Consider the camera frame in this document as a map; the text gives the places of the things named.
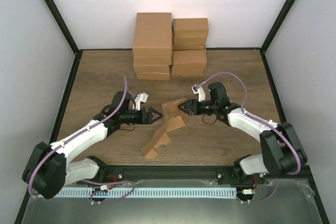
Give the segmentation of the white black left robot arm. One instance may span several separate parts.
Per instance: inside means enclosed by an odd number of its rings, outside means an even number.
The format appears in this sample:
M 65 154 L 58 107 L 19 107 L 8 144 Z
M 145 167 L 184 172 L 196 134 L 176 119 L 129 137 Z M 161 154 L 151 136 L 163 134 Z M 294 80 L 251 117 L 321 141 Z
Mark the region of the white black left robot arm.
M 149 125 L 161 119 L 163 115 L 159 111 L 141 106 L 147 98 L 146 93 L 133 97 L 126 91 L 119 91 L 111 103 L 104 106 L 83 128 L 49 145 L 44 142 L 37 144 L 22 175 L 29 194 L 51 199 L 64 186 L 75 182 L 102 184 L 107 178 L 105 162 L 95 156 L 78 162 L 74 159 L 115 133 L 123 124 Z

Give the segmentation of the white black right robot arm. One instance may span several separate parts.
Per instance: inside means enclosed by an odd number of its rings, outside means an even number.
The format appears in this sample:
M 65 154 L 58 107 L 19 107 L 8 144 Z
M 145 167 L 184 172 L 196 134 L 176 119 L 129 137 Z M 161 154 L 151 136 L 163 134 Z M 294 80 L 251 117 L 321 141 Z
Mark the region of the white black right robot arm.
M 192 91 L 198 98 L 181 103 L 178 109 L 187 115 L 215 115 L 218 121 L 243 131 L 261 146 L 261 154 L 247 155 L 234 162 L 235 181 L 244 184 L 256 174 L 279 178 L 300 172 L 308 157 L 290 123 L 264 120 L 247 112 L 241 105 L 230 102 L 221 82 L 209 84 L 208 89 L 210 99 L 207 100 L 203 88 L 193 86 Z

